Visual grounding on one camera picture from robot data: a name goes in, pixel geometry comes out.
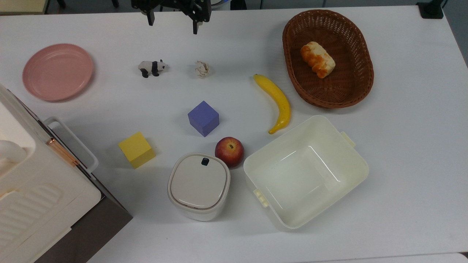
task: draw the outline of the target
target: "toy panda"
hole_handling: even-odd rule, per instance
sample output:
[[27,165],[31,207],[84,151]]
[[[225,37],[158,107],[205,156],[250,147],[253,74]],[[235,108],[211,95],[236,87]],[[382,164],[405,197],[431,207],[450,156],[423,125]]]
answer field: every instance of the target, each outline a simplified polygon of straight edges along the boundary
[[157,77],[159,76],[159,71],[164,71],[168,65],[166,63],[163,63],[162,59],[158,61],[143,61],[138,65],[138,69],[141,71],[141,75],[144,78],[148,77],[148,73],[152,73],[153,76]]

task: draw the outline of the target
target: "yellow banana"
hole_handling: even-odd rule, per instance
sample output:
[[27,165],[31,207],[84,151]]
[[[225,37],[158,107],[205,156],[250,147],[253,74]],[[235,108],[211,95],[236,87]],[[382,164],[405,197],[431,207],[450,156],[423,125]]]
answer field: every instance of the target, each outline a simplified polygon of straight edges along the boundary
[[267,77],[255,74],[254,80],[266,93],[268,93],[268,95],[273,98],[273,100],[278,105],[278,120],[276,121],[275,126],[273,126],[273,128],[268,131],[269,134],[274,134],[289,124],[289,120],[291,119],[291,106],[289,105],[289,101],[281,89],[279,89],[278,86],[276,86],[275,83],[273,83]]

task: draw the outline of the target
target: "white container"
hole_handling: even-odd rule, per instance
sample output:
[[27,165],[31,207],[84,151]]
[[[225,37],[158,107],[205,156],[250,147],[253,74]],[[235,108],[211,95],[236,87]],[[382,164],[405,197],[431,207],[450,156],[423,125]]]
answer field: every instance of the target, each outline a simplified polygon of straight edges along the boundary
[[101,193],[47,144],[50,135],[2,85],[0,123],[0,262],[31,263]]
[[301,227],[366,179],[354,143],[323,116],[313,116],[244,162],[247,187],[280,230]]
[[220,159],[189,153],[174,165],[168,182],[171,202],[188,218],[209,221],[221,213],[231,174]]

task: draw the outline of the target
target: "brown basket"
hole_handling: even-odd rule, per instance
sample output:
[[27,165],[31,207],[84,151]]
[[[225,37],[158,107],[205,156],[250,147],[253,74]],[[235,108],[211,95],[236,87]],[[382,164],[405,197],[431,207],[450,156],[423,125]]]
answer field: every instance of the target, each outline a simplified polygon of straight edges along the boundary
[[[310,41],[334,59],[335,69],[320,79],[302,60],[300,49]],[[289,77],[306,102],[322,108],[344,108],[362,101],[374,80],[366,41],[358,27],[329,10],[309,10],[294,16],[283,31]]]

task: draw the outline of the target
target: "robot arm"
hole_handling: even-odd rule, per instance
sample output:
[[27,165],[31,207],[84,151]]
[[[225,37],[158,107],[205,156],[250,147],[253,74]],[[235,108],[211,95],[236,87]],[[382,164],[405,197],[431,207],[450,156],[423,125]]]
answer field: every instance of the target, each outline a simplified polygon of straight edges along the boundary
[[158,5],[180,9],[190,17],[194,34],[198,32],[198,26],[208,22],[211,16],[211,0],[132,0],[132,7],[146,14],[150,26],[154,23],[154,8]]

